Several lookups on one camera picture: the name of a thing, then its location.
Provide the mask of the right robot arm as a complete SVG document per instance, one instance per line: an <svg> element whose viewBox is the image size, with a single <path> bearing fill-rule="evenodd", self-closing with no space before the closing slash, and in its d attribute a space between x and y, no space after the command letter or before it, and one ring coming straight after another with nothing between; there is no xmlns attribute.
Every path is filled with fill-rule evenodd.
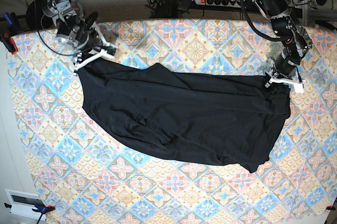
<svg viewBox="0 0 337 224"><path fill-rule="evenodd" d="M97 26L96 12L85 19L82 8L76 10L72 0L43 0L42 11L52 19L60 43L72 47L75 52L86 52L105 44Z"/></svg>

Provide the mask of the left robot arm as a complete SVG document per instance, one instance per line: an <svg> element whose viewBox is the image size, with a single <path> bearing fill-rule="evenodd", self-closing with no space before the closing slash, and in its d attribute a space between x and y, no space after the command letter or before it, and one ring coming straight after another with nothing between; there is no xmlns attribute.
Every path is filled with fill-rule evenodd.
<svg viewBox="0 0 337 224"><path fill-rule="evenodd" d="M262 33L254 26L246 10L249 5L255 6L270 21L275 37ZM281 54L271 60L268 74L277 78L290 78L313 47L312 39L294 12L292 0L240 0L240 7L250 28L257 35L283 45Z"/></svg>

